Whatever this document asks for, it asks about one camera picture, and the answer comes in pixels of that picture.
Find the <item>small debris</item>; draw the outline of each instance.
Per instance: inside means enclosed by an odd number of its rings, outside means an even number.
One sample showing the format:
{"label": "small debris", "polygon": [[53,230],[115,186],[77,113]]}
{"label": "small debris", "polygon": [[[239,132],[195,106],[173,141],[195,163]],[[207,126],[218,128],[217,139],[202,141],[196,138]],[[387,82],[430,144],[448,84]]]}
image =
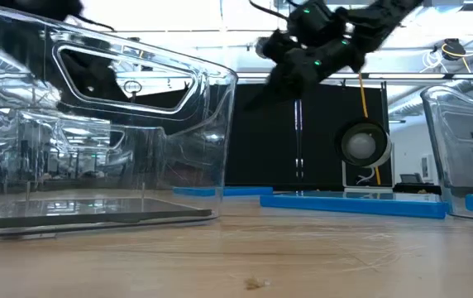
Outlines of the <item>small debris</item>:
{"label": "small debris", "polygon": [[252,278],[245,279],[244,284],[246,285],[246,290],[250,291],[250,290],[260,289],[261,287],[269,286],[270,281],[268,280],[259,281],[258,279],[256,279],[256,277],[252,277]]}

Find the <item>black backdrop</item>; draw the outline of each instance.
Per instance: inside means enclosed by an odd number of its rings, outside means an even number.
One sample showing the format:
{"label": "black backdrop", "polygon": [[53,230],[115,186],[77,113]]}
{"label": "black backdrop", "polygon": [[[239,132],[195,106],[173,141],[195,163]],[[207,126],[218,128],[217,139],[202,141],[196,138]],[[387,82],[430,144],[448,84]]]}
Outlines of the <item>black backdrop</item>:
{"label": "black backdrop", "polygon": [[[322,84],[301,101],[243,111],[261,88],[262,84],[236,88],[226,185],[342,190],[342,164],[333,138],[344,123],[363,116],[360,89]],[[389,131],[385,90],[365,89],[365,97],[369,117]],[[347,184],[369,174],[368,169],[347,166]],[[392,185],[390,162],[380,167],[380,176],[382,185]]]}

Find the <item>clear plastic bin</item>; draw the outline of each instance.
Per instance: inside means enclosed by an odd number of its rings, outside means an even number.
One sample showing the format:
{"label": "clear plastic bin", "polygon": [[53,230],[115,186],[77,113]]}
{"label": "clear plastic bin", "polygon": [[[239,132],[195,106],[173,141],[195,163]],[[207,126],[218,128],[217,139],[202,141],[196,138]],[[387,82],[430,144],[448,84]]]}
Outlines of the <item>clear plastic bin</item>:
{"label": "clear plastic bin", "polygon": [[439,86],[421,97],[442,198],[450,214],[473,218],[473,97]]}
{"label": "clear plastic bin", "polygon": [[220,65],[0,9],[0,235],[216,218],[236,83]]}

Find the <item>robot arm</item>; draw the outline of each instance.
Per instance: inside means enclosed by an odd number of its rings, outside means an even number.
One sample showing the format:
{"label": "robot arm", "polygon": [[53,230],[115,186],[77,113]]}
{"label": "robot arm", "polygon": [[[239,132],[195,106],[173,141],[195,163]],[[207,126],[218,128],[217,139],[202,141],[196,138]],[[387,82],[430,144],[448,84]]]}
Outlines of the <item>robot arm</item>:
{"label": "robot arm", "polygon": [[246,109],[300,99],[345,66],[360,71],[365,55],[377,50],[421,3],[422,0],[377,0],[363,9],[340,7],[335,12],[323,0],[299,5],[287,18],[288,32],[277,30],[261,45],[261,54],[277,66],[263,91]]}

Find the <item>table surface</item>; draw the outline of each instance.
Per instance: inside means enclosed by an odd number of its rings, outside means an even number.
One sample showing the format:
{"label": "table surface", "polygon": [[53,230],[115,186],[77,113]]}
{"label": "table surface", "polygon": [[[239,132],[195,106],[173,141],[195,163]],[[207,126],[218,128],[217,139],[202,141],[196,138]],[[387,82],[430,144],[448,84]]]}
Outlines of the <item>table surface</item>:
{"label": "table surface", "polygon": [[[247,290],[245,280],[268,281]],[[473,297],[473,220],[262,209],[0,242],[0,297]]]}

